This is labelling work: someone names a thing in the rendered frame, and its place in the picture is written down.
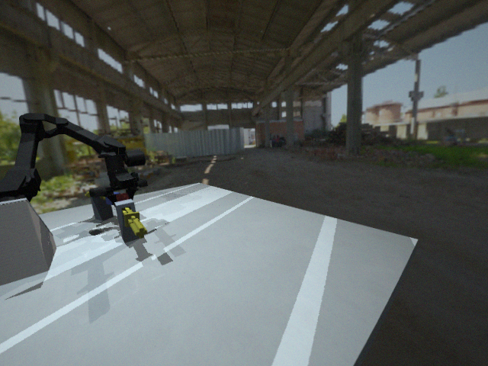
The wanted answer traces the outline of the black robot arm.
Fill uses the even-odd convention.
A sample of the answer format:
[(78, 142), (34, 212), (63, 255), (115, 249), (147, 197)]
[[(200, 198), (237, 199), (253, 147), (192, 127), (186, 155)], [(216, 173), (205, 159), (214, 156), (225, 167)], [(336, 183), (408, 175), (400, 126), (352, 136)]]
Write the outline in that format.
[[(55, 124), (56, 128), (45, 130), (42, 120)], [(35, 168), (35, 162), (38, 143), (43, 138), (65, 134), (86, 143), (100, 154), (98, 158), (105, 158), (107, 170), (122, 169), (124, 163), (127, 167), (145, 165), (146, 163), (145, 154), (140, 149), (126, 151), (126, 146), (114, 138), (106, 135), (95, 135), (89, 130), (72, 124), (66, 118), (51, 117), (45, 113), (27, 113), (21, 115), (19, 121), (21, 139), (18, 154), (14, 167), (7, 171), (4, 179), (0, 180), (0, 202), (27, 198), (30, 203), (38, 191), (41, 191), (41, 178)], [(121, 173), (113, 172), (113, 183), (117, 184), (120, 189), (133, 187), (134, 182), (139, 181), (138, 173), (129, 173), (128, 169), (123, 170), (124, 172)]]

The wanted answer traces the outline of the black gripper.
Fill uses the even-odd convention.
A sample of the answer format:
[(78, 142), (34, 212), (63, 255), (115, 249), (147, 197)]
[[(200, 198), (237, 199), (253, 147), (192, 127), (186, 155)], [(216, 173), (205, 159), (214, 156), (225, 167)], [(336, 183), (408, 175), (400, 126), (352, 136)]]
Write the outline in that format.
[[(112, 177), (113, 177), (114, 171), (118, 171), (118, 173), (124, 172), (123, 169), (108, 170), (108, 176), (110, 179), (110, 187), (109, 188), (104, 188), (104, 187), (91, 188), (89, 193), (90, 193), (91, 197), (98, 197), (98, 196), (103, 195), (104, 197), (107, 197), (112, 202), (112, 204), (115, 206), (114, 202), (117, 202), (117, 198), (116, 198), (116, 194), (114, 194), (113, 191), (119, 191), (119, 190), (123, 190), (123, 189), (120, 189), (120, 187), (117, 184), (113, 183)], [(134, 182), (133, 187), (125, 188), (125, 189), (127, 189), (126, 193), (129, 195), (129, 199), (133, 200), (133, 196), (134, 196), (135, 192), (139, 190), (139, 189), (137, 189), (137, 187), (141, 188), (141, 187), (146, 187), (146, 186), (148, 186), (147, 181), (145, 179), (139, 179), (139, 181)]]

